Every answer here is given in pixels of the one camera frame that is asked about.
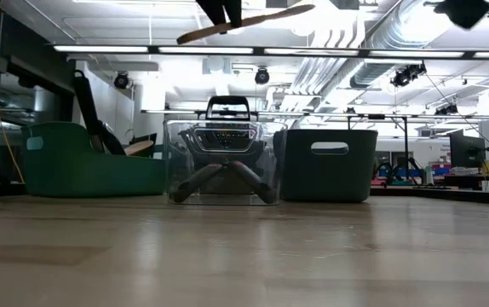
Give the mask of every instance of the wooden floor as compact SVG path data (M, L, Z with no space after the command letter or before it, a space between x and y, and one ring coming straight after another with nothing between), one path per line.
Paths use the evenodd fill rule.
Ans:
M489 307L489 206L0 199L0 307Z

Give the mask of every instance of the bin handle cutout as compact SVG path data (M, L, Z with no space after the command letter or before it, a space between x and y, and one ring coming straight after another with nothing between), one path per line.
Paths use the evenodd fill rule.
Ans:
M346 142L314 142L311 145L313 154L348 154L348 144Z

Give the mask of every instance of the computer monitor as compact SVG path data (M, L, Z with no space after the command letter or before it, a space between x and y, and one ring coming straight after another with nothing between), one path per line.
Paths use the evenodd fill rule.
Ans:
M482 167L485 161L485 140L464 136L460 130L449 135L452 167Z

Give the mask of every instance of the security camera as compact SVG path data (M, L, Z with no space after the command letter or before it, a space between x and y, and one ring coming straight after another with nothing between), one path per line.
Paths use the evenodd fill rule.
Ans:
M114 79L116 89L127 90L133 86L133 80L129 78L128 72L118 72L118 76Z
M264 85L269 82L269 72L265 67L258 68L258 72L256 72L256 77L254 78L256 84Z

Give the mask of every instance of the spotlight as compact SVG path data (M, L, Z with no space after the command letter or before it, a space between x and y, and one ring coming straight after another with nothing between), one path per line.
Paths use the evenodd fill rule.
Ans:
M447 107L447 113L449 113L449 114L457 114L458 113L457 105L455 105L455 104L449 105L449 107Z
M456 104L450 104L446 107L438 107L434 113L434 115L451 115L451 114L458 114L458 108Z
M435 13L446 14L452 23L466 30L473 28L489 13L489 2L485 0L445 0L440 3L426 2L424 6L435 6Z
M133 80L129 78L128 72L118 72L118 76L114 79L116 89L127 90L133 86Z
M256 84L264 85L269 82L269 72L266 67L258 68L258 72L256 73L256 77L254 78Z
M397 71L394 78L390 80L390 83L395 87L404 87L425 73L426 66L424 64L408 65L405 69Z

